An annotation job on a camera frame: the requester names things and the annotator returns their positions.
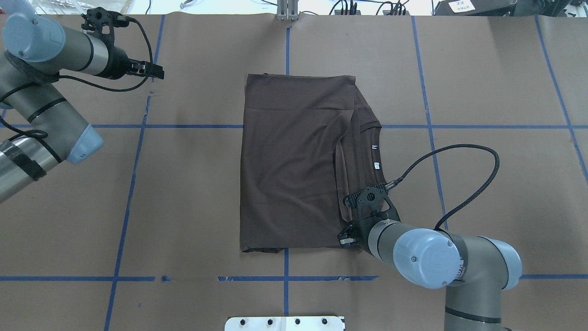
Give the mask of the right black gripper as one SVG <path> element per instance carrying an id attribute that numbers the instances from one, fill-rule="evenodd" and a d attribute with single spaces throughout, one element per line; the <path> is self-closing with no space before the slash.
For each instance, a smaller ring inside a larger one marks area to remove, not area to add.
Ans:
<path id="1" fill-rule="evenodd" d="M 369 248 L 369 234 L 373 229 L 375 222 L 353 222 L 348 224 L 337 235 L 339 245 L 342 249 L 351 249 L 359 247 L 362 251 L 373 256 Z"/>

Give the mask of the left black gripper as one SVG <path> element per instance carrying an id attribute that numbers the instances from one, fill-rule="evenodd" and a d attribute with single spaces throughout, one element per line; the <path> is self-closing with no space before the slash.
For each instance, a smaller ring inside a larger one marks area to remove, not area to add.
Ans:
<path id="1" fill-rule="evenodd" d="M 105 78 L 117 80 L 127 74 L 135 77 L 164 79 L 163 67 L 147 61 L 129 59 L 121 48 L 114 46 L 109 51 L 109 59 L 105 67 Z"/>

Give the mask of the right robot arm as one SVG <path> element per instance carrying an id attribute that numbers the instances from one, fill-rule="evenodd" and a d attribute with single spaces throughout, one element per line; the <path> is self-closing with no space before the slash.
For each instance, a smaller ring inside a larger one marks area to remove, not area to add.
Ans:
<path id="1" fill-rule="evenodd" d="M 389 219 L 364 229 L 349 225 L 337 239 L 341 247 L 362 249 L 415 285 L 445 289 L 444 330 L 506 330 L 503 292 L 517 286 L 523 272 L 508 243 Z"/>

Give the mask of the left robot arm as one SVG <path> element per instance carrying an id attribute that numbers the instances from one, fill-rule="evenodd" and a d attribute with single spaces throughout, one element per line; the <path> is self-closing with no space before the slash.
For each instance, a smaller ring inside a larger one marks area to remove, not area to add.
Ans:
<path id="1" fill-rule="evenodd" d="M 31 128 L 19 129 L 5 119 L 13 136 L 1 144 L 1 201 L 42 179 L 58 164 L 79 164 L 103 146 L 103 138 L 54 87 L 61 79 L 92 87 L 93 82 L 60 74 L 61 70 L 117 80 L 125 75 L 164 79 L 164 69 L 128 57 L 115 45 L 115 28 L 138 24 L 134 17 L 102 7 L 82 15 L 79 31 L 34 12 L 10 15 L 2 31 L 1 107 L 15 109 Z"/>

